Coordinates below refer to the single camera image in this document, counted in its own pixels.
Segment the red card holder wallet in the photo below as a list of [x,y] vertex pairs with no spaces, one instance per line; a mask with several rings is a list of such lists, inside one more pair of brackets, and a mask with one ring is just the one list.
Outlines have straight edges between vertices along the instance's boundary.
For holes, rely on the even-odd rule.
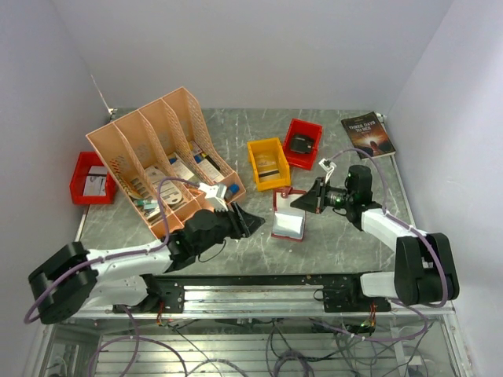
[[290,186],[273,190],[274,218],[271,236],[301,242],[306,225],[306,211],[291,207],[306,192]]

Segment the black credit card stack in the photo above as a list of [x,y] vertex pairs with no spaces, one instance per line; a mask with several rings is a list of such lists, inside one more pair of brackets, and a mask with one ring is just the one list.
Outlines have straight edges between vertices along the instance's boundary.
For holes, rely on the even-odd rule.
[[311,154],[315,140],[305,134],[294,134],[289,143],[289,149],[298,154]]

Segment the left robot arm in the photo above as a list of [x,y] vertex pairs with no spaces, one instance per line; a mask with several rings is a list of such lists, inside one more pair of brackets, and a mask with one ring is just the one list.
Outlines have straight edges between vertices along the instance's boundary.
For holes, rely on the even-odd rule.
[[228,210],[198,210],[183,228],[139,247],[98,250],[71,242],[29,275],[35,301],[24,323],[56,324],[85,306],[151,312],[160,304],[160,292],[149,277],[182,270],[217,244],[252,236],[264,222],[232,203]]

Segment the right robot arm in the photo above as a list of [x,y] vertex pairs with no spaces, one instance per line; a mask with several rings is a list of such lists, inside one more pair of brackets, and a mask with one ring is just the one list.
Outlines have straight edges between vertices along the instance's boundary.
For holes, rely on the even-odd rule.
[[394,251],[394,270],[363,273],[360,284],[347,290],[347,304],[361,311],[373,303],[374,297],[395,299],[406,306],[433,306],[456,299],[460,286],[448,237],[418,230],[397,219],[373,200],[372,186],[371,170],[352,165],[344,187],[333,187],[327,177],[319,177],[309,191],[291,203],[295,209],[315,214],[327,207],[341,210],[357,230]]

